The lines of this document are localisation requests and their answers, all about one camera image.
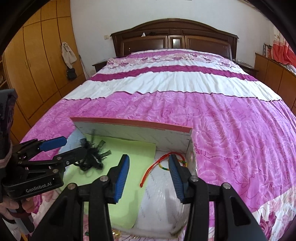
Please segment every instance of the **finger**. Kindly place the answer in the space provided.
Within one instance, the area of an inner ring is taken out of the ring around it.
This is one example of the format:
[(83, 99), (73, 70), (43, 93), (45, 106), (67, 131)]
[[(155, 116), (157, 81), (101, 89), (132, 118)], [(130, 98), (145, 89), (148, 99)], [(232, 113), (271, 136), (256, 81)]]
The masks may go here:
[(27, 198), (26, 200), (22, 200), (22, 207), (27, 213), (31, 213), (35, 209), (33, 198)]
[(13, 220), (13, 216), (9, 213), (6, 207), (0, 206), (0, 213), (9, 220)]
[(7, 196), (3, 197), (3, 203), (0, 203), (0, 206), (10, 208), (10, 209), (18, 209), (19, 208), (19, 204)]

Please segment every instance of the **white wall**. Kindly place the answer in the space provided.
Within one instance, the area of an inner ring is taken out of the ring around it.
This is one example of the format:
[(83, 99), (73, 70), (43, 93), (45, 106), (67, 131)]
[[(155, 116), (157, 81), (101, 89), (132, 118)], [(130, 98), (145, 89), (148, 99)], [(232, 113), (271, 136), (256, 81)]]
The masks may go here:
[(238, 0), (71, 0), (78, 51), (90, 74), (93, 64), (115, 57), (104, 35), (161, 18), (185, 18), (236, 34), (237, 58), (254, 65), (255, 52), (271, 44), (270, 22)]

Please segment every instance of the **bed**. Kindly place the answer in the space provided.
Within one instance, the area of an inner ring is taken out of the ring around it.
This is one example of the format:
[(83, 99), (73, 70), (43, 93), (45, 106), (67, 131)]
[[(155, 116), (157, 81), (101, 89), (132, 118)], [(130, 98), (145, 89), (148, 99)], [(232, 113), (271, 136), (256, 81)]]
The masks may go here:
[[(296, 214), (296, 118), (280, 96), (232, 62), (238, 37), (190, 20), (162, 19), (112, 38), (118, 58), (55, 104), (23, 141), (68, 138), (73, 116), (193, 127), (198, 175), (211, 184), (229, 182), (267, 239), (280, 239)], [(35, 197), (36, 225), (57, 196)], [(211, 212), (210, 240), (213, 226)]]

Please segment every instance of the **pink bedspread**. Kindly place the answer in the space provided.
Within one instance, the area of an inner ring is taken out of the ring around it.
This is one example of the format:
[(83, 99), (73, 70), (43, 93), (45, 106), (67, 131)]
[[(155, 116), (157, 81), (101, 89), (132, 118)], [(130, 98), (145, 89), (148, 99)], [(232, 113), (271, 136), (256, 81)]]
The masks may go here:
[[(220, 56), (163, 50), (111, 59), (23, 141), (68, 137), (71, 116), (193, 127), (198, 175), (211, 184), (229, 182), (269, 240), (278, 240), (296, 214), (296, 118), (270, 88)], [(36, 224), (55, 198), (54, 192), (35, 198)]]

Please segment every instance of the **green paper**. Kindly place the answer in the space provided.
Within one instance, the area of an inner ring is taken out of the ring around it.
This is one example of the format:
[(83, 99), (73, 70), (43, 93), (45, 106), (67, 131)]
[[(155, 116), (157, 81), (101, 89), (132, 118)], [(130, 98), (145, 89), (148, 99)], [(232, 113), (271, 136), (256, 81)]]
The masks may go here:
[[(99, 144), (101, 140), (106, 143), (103, 146), (103, 152), (111, 150), (112, 154), (103, 160), (103, 170), (91, 168), (84, 172), (79, 167), (71, 165), (68, 167), (64, 176), (64, 190), (69, 183), (76, 183), (78, 186), (92, 183), (98, 177), (107, 175), (111, 167), (117, 166), (121, 156), (127, 154), (130, 158), (130, 168), (126, 184), (123, 190), (122, 198), (118, 204), (109, 204), (109, 214), (111, 225), (130, 229), (134, 226), (138, 217), (142, 198), (145, 192), (146, 183), (140, 188), (140, 182), (147, 171), (153, 164), (156, 151), (156, 145), (141, 141), (128, 141), (111, 137), (95, 136), (94, 143)], [(85, 203), (85, 213), (88, 213), (88, 203)]]

